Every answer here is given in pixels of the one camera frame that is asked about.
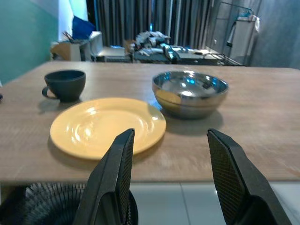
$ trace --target mug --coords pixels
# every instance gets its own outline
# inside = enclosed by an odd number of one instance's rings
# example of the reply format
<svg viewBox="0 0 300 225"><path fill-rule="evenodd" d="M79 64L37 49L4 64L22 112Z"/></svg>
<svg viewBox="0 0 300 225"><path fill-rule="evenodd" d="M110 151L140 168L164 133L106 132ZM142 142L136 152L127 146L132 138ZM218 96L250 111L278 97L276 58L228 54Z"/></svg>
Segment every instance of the mug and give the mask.
<svg viewBox="0 0 300 225"><path fill-rule="evenodd" d="M47 74L45 77L46 87L42 94L46 98L59 99L61 102L72 102L79 99L85 85L85 73L79 70L62 70ZM56 96L47 95L50 91Z"/></svg>

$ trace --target floor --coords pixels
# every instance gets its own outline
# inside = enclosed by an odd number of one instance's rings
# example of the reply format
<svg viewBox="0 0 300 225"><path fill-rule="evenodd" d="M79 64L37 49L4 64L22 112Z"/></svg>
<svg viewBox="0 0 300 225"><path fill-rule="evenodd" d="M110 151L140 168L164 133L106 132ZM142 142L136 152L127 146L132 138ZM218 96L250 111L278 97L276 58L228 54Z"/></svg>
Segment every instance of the floor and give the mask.
<svg viewBox="0 0 300 225"><path fill-rule="evenodd" d="M271 183L293 225L300 225L300 182ZM133 183L139 225L225 225L213 183Z"/></svg>

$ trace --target metal bowl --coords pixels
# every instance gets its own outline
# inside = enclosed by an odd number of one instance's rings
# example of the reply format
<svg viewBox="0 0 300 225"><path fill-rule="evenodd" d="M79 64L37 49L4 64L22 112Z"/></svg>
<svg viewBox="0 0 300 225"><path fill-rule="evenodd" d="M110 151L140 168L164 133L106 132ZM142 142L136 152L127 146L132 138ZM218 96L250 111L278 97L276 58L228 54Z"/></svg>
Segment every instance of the metal bowl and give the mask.
<svg viewBox="0 0 300 225"><path fill-rule="evenodd" d="M210 115L223 102L228 84L190 70L158 74L152 79L156 100L170 114L186 119Z"/></svg>

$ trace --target table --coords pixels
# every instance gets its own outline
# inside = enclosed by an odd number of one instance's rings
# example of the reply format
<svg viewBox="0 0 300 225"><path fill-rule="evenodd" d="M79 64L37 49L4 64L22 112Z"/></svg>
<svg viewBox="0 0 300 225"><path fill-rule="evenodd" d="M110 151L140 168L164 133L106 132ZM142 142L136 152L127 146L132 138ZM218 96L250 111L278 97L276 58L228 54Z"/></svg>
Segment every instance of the table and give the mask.
<svg viewBox="0 0 300 225"><path fill-rule="evenodd" d="M134 158L132 181L212 181L208 128L230 135L268 180L300 180L300 71L290 68L212 67L49 62L1 88L0 183L85 182L96 161L69 156L50 137L56 116L72 104L46 99L44 75L86 72L82 101L137 98L158 106L151 78L167 70L194 70L229 83L227 99L204 120L166 115L164 138Z"/></svg>

